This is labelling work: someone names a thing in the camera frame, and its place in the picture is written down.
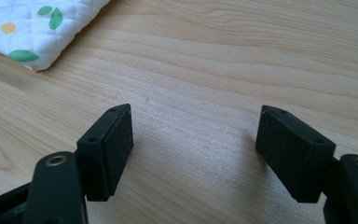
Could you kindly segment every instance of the leaf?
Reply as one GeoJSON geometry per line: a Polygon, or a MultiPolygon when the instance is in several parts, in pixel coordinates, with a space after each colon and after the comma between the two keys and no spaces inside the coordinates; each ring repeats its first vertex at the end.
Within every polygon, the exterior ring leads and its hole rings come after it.
{"type": "Polygon", "coordinates": [[[37,54],[25,49],[13,50],[8,54],[8,57],[20,63],[31,62],[39,58],[37,54]]]}
{"type": "Polygon", "coordinates": [[[51,13],[51,19],[50,19],[50,23],[48,25],[50,26],[51,30],[55,30],[61,25],[61,22],[62,22],[62,13],[56,7],[54,9],[53,13],[51,13]]]}
{"type": "Polygon", "coordinates": [[[53,8],[49,7],[49,6],[41,7],[37,11],[37,14],[40,15],[40,16],[45,16],[45,15],[48,15],[52,9],[53,8]]]}

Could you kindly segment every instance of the wood grain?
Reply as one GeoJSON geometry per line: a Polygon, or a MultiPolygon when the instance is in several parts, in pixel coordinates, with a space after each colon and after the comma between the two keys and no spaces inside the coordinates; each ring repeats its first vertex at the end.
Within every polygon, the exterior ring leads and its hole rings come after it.
{"type": "Polygon", "coordinates": [[[255,135],[274,105],[358,153],[358,0],[117,0],[46,71],[0,55],[0,194],[124,103],[135,147],[90,223],[324,223],[255,135]]]}

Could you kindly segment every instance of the orange dot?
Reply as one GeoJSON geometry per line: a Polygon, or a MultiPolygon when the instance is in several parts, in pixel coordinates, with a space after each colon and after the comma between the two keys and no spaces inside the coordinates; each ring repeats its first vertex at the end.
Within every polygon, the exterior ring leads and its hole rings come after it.
{"type": "Polygon", "coordinates": [[[14,32],[14,29],[16,29],[16,25],[8,22],[8,23],[3,23],[1,25],[1,31],[5,34],[11,34],[14,32]]]}

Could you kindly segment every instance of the light wood tabletop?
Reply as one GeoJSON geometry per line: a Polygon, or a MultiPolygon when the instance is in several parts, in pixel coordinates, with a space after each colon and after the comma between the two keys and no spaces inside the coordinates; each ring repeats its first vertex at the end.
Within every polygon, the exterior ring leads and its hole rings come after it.
{"type": "Polygon", "coordinates": [[[126,103],[134,148],[90,223],[324,223],[255,138],[273,105],[358,154],[358,0],[117,0],[48,70],[0,55],[0,194],[126,103]]]}

